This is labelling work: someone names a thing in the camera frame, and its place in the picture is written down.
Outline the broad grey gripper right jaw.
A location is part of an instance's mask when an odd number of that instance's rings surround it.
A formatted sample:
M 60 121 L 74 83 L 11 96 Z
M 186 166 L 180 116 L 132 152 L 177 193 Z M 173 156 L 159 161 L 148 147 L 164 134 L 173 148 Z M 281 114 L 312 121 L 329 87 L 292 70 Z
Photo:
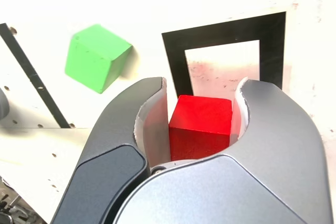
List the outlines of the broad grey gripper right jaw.
M 165 169 L 115 223 L 333 223 L 325 150 L 313 120 L 272 83 L 238 86 L 242 133 L 227 149 Z

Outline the narrow grey gripper left jaw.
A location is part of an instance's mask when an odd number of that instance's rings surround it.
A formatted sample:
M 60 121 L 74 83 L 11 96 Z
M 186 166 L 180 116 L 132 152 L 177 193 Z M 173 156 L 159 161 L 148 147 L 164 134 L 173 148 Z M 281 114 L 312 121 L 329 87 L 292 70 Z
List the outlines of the narrow grey gripper left jaw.
M 170 159 L 166 80 L 145 78 L 100 114 L 52 222 L 112 223 L 150 169 Z

